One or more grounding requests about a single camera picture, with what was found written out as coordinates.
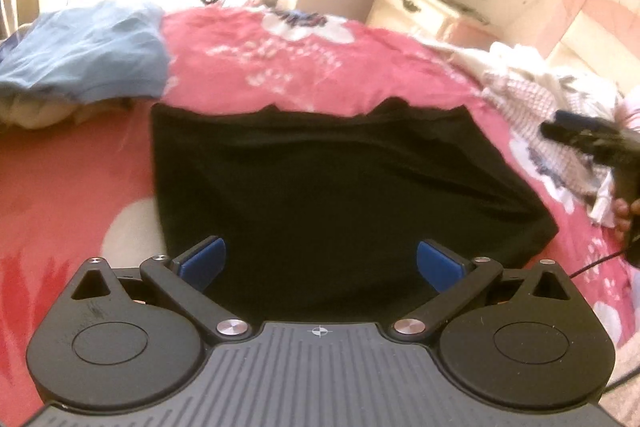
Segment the person's right hand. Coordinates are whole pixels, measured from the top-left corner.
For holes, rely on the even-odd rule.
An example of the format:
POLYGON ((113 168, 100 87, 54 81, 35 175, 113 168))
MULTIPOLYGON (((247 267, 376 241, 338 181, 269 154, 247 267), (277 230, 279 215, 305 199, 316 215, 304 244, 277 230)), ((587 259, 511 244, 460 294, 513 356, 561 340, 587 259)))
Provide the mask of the person's right hand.
POLYGON ((615 234, 621 242, 626 242, 631 233, 632 221, 640 213, 640 200, 626 202, 625 199, 618 198, 613 202, 615 234))

